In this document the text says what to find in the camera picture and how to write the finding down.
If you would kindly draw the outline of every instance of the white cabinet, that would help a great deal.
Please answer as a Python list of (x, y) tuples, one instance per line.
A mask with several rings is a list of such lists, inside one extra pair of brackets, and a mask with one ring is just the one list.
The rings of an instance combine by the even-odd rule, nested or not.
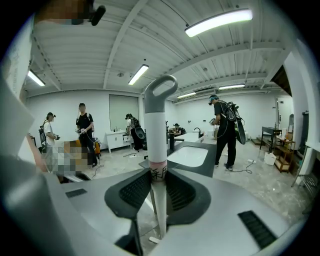
[(107, 132), (106, 140), (108, 144), (109, 153), (111, 153), (112, 149), (121, 148), (125, 146), (130, 146), (133, 142), (131, 136), (123, 136), (125, 135), (125, 131), (116, 131), (116, 132)]

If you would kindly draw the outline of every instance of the sink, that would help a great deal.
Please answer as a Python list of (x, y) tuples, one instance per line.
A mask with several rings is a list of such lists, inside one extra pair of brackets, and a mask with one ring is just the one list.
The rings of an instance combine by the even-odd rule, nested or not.
[(194, 146), (184, 146), (168, 156), (168, 160), (189, 167), (201, 166), (207, 156), (208, 150)]

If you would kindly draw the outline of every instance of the sneaker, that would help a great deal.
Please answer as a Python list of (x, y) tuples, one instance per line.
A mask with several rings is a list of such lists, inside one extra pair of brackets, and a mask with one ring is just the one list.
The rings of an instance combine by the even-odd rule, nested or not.
[(230, 172), (232, 172), (234, 170), (234, 166), (233, 165), (228, 165), (227, 163), (224, 163), (223, 166)]

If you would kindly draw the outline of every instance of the window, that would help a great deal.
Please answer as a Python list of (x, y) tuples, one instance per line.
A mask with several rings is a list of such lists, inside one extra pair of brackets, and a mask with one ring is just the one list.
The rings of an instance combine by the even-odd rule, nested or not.
[(132, 114), (135, 118), (139, 119), (138, 98), (110, 95), (109, 112), (111, 131), (116, 129), (126, 130), (126, 114)]

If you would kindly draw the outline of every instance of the sticker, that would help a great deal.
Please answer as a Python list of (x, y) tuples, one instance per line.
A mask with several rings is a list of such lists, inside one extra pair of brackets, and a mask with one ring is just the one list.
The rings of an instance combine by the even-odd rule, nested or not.
[(149, 170), (151, 172), (152, 181), (161, 182), (165, 179), (167, 173), (167, 160), (163, 162), (150, 162)]

